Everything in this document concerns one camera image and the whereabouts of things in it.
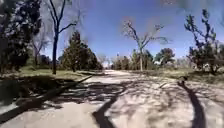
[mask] curb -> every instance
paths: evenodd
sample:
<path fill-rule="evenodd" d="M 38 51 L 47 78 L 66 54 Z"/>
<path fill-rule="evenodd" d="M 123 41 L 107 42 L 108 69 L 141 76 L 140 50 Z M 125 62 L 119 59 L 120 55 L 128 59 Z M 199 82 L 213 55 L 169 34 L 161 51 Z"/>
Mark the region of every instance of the curb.
<path fill-rule="evenodd" d="M 92 77 L 92 75 L 85 77 L 78 82 L 69 83 L 66 86 L 51 90 L 51 91 L 45 93 L 44 95 L 35 97 L 35 98 L 31 99 L 30 101 L 24 102 L 20 106 L 17 106 L 16 108 L 11 109 L 11 110 L 1 114 L 0 115 L 0 126 L 3 123 L 9 121 L 10 119 L 18 116 L 19 114 L 21 114 L 31 108 L 37 107 L 38 105 L 41 105 L 44 101 L 49 100 L 49 99 L 53 98 L 54 96 L 61 94 L 66 89 L 69 89 L 71 86 L 74 86 L 74 85 L 77 86 L 78 84 L 82 83 L 83 81 L 85 81 L 91 77 Z"/>

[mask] blue sky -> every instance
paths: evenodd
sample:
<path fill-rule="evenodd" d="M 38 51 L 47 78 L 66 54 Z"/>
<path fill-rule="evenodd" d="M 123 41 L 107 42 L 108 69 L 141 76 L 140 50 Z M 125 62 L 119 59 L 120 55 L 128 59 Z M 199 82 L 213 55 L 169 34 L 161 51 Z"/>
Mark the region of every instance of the blue sky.
<path fill-rule="evenodd" d="M 96 54 L 105 54 L 108 58 L 120 55 L 129 56 L 133 49 L 137 49 L 136 42 L 122 35 L 122 20 L 130 17 L 134 21 L 134 26 L 139 35 L 144 34 L 150 25 L 157 23 L 164 24 L 165 28 L 158 33 L 158 36 L 165 36 L 172 41 L 163 45 L 158 42 L 149 42 L 146 49 L 153 55 L 162 48 L 172 48 L 176 58 L 188 54 L 189 46 L 194 45 L 193 36 L 184 28 L 187 14 L 196 16 L 196 24 L 200 25 L 201 10 L 208 8 L 211 13 L 210 23 L 212 23 L 217 33 L 217 39 L 224 41 L 224 27 L 220 25 L 222 6 L 224 0 L 210 0 L 209 4 L 202 4 L 199 1 L 189 3 L 188 10 L 180 9 L 176 5 L 162 6 L 159 0 L 91 0 L 83 25 L 80 27 L 82 36 L 88 38 L 89 47 Z M 60 36 L 58 43 L 58 56 L 62 54 L 67 46 L 69 34 L 64 32 Z M 52 46 L 49 45 L 43 52 L 52 56 Z"/>

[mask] green grass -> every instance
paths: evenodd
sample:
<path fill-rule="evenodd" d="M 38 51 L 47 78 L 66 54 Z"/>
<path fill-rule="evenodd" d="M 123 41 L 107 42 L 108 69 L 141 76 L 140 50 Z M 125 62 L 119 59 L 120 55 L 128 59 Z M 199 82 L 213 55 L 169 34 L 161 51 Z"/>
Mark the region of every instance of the green grass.
<path fill-rule="evenodd" d="M 57 71 L 52 75 L 49 69 L 21 69 L 20 72 L 4 74 L 0 77 L 0 102 L 7 103 L 9 99 L 29 98 L 42 95 L 48 91 L 78 81 L 94 72 L 87 71 Z"/>
<path fill-rule="evenodd" d="M 180 70 L 148 70 L 148 71 L 133 71 L 134 73 L 144 74 L 146 76 L 165 77 L 179 79 L 182 76 L 188 76 L 189 81 L 202 82 L 207 84 L 224 84 L 224 72 L 220 70 L 216 75 L 210 73 L 197 72 L 192 69 Z"/>
<path fill-rule="evenodd" d="M 52 71 L 49 69 L 40 69 L 40 70 L 26 70 L 22 69 L 20 72 L 17 73 L 11 73 L 11 74 L 5 74 L 3 77 L 31 77 L 31 76 L 49 76 L 56 79 L 72 79 L 77 80 L 82 77 L 85 77 L 86 75 L 82 72 L 72 72 L 72 71 L 57 71 L 56 75 L 52 74 Z"/>

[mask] tree trunk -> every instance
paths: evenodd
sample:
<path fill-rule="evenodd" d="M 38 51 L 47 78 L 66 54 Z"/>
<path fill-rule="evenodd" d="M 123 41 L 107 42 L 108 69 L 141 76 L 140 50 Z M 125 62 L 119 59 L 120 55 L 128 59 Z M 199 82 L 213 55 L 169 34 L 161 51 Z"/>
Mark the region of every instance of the tree trunk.
<path fill-rule="evenodd" d="M 38 62 L 37 62 L 37 54 L 35 54 L 35 56 L 34 56 L 34 64 L 35 64 L 35 66 L 37 66 L 37 64 L 38 64 Z"/>
<path fill-rule="evenodd" d="M 143 71 L 143 65 L 142 65 L 142 49 L 140 49 L 140 70 Z"/>
<path fill-rule="evenodd" d="M 52 54 L 52 58 L 53 58 L 52 74 L 56 74 L 56 70 L 57 70 L 57 64 L 56 64 L 57 44 L 58 44 L 58 33 L 55 32 L 54 44 L 53 44 L 53 54 Z"/>

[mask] road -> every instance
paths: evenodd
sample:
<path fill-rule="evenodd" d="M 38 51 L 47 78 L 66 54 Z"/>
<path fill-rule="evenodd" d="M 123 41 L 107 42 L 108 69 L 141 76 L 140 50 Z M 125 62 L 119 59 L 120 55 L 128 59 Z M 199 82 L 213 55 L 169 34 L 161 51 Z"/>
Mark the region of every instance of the road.
<path fill-rule="evenodd" d="M 1 128 L 223 128 L 224 89 L 105 71 Z"/>

